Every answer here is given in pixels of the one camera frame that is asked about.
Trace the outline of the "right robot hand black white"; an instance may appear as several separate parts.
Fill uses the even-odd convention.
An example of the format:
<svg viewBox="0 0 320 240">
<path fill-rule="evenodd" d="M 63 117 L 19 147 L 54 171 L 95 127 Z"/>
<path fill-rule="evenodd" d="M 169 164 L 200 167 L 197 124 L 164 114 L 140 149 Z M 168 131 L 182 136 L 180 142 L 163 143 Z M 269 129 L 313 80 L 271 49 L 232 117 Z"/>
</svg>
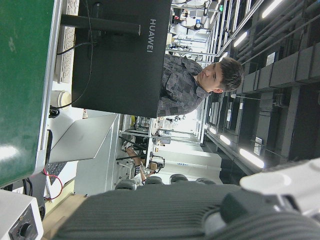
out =
<svg viewBox="0 0 320 240">
<path fill-rule="evenodd" d="M 182 174 L 164 184 L 120 182 L 90 196 L 56 240 L 317 240 L 320 160 L 292 161 L 242 177 L 239 185 Z"/>
</svg>

